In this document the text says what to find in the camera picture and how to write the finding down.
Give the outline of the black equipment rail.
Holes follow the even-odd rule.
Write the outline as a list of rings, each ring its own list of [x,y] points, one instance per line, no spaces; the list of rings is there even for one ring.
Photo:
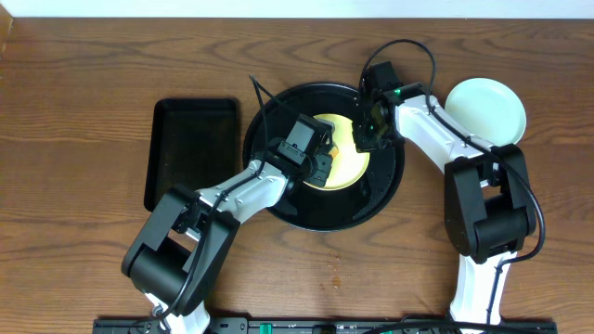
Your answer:
[[[134,319],[96,319],[93,334],[128,333],[181,333],[173,325],[157,321],[141,322]],[[397,322],[387,321],[330,321],[330,320],[278,320],[242,317],[212,318],[201,333],[207,334],[438,334],[438,333],[558,333],[551,321],[507,321],[491,325],[489,329],[463,328],[453,321],[430,317],[405,317]]]

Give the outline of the black round tray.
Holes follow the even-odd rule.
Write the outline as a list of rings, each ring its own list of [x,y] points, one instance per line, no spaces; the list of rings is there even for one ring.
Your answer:
[[[264,148],[264,126],[269,138],[285,138],[298,113],[315,118],[318,114],[339,114],[353,121],[362,111],[355,103],[357,92],[341,83],[307,83],[278,95],[265,104],[266,117],[256,115],[244,138],[242,161],[247,165]],[[290,225],[313,231],[338,231],[361,225],[379,213],[398,188],[405,164],[402,145],[369,152],[363,176],[353,185],[334,191],[318,190],[305,182],[295,185],[269,211]]]

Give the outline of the yellow plate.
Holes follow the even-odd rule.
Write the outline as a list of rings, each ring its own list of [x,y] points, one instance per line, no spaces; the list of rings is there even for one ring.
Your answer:
[[[339,149],[338,156],[333,159],[329,179],[324,187],[310,186],[324,191],[334,191],[347,188],[359,180],[365,173],[369,160],[369,153],[358,153],[353,138],[353,122],[339,114],[318,114],[316,119],[323,119],[334,124],[332,134],[333,145]]]

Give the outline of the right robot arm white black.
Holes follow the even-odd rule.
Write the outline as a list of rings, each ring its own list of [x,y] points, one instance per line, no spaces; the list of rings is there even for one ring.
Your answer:
[[[490,141],[446,112],[421,83],[368,82],[354,128],[358,149],[408,140],[445,177],[445,229],[459,253],[458,283],[449,316],[459,333],[480,333],[502,323],[505,279],[525,239],[543,234],[544,218],[529,185],[525,157],[514,140]]]

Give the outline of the black rectangular tray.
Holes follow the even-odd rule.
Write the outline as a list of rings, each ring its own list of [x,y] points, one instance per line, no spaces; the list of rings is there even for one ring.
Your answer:
[[[216,186],[237,173],[239,108],[234,98],[164,98],[154,106],[144,207],[182,184]]]

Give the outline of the light green plate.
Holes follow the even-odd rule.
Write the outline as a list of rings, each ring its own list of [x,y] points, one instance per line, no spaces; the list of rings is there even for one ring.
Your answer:
[[[474,135],[500,147],[518,144],[526,129],[523,102],[493,79],[471,78],[457,84],[447,96],[445,111]]]

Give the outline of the yellow green scrub sponge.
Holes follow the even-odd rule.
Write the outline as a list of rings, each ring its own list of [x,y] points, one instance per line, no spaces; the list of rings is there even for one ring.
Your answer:
[[[333,145],[332,148],[329,150],[329,155],[333,159],[335,159],[338,156],[339,152],[339,149],[335,145]]]

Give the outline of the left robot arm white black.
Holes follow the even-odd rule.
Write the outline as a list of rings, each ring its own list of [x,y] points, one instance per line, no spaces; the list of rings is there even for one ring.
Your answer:
[[[204,301],[240,226],[276,205],[293,182],[325,185],[332,163],[331,152],[266,152],[217,186],[167,191],[123,257],[123,274],[153,304],[129,332],[204,332],[211,322]]]

